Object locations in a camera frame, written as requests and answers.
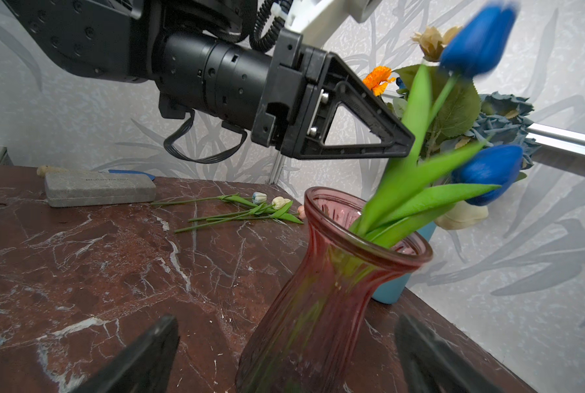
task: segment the marble table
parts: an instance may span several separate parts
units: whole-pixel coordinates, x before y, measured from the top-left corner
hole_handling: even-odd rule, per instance
[[[263,184],[155,183],[159,199],[287,196]],[[307,227],[232,221],[172,232],[233,209],[218,200],[50,208],[35,169],[0,167],[0,392],[67,392],[165,313],[180,334],[168,391],[235,392],[240,353],[301,261]],[[393,337],[401,314],[433,328],[505,391],[532,391],[408,290],[393,306],[369,305],[343,391],[407,391]]]

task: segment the grey patterned wallpaper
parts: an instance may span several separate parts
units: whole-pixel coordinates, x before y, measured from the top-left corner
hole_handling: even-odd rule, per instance
[[[385,0],[369,21],[347,24],[326,48],[360,76],[421,60],[409,42],[426,25],[462,25],[484,1]],[[533,121],[585,133],[585,1],[532,0],[498,68],[479,92],[530,97]],[[367,138],[342,115],[334,143]],[[475,227],[437,229],[435,259],[409,288],[539,392],[585,392],[585,159],[542,151],[528,178],[489,205]],[[287,160],[281,185],[301,196],[326,185],[368,198],[384,162]]]
[[[153,82],[99,81],[61,70],[0,1],[0,145],[9,148],[15,164],[268,180],[275,151],[250,143],[213,165],[170,156],[163,150],[163,139],[182,122],[163,119],[157,102]],[[177,144],[188,157],[206,157],[239,141],[239,135],[221,128],[220,120],[197,114],[194,128]]]
[[[326,49],[361,76],[419,62],[409,41],[426,25],[469,19],[484,0],[384,0],[366,23],[347,22]],[[497,70],[481,92],[531,97],[536,122],[585,133],[585,0],[525,0]],[[246,144],[217,165],[166,154],[178,121],[157,111],[153,83],[94,81],[52,64],[0,2],[0,145],[18,165],[139,169],[156,175],[265,182],[274,151]],[[369,136],[343,114],[332,143]],[[184,152],[237,143],[198,115]],[[542,152],[528,179],[490,205],[489,219],[437,230],[436,257],[409,287],[539,392],[585,392],[585,160]],[[372,195],[384,162],[286,160],[281,185],[301,198],[313,185]]]

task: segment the white tulip bud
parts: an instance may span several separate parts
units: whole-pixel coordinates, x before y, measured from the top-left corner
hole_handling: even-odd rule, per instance
[[[288,202],[290,202],[290,200],[287,198],[274,197],[273,201],[272,201],[273,209],[279,210],[279,209],[283,208]]]
[[[266,194],[265,193],[253,193],[253,203],[259,205],[260,203],[266,202]]]

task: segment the pink glass vase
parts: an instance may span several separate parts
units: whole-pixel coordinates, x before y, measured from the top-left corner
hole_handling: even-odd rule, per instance
[[[375,289],[432,259],[418,234],[387,250],[345,229],[364,204],[333,189],[305,192],[308,249],[242,352],[238,393],[336,391]]]

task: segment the vase rim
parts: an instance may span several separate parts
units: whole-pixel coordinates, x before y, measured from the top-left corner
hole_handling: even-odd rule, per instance
[[[310,224],[322,227],[326,236],[353,255],[359,256],[360,258],[387,270],[403,270],[405,265],[413,267],[413,270],[416,270],[432,259],[432,247],[417,232],[411,233],[406,239],[402,240],[409,247],[413,248],[416,254],[409,255],[406,253],[395,252],[394,250],[378,246],[349,232],[347,228],[324,214],[322,209],[315,202],[315,199],[320,197],[321,199],[337,202],[360,212],[362,206],[364,206],[367,201],[359,197],[329,187],[308,188],[305,191],[304,196],[305,214],[308,217]]]

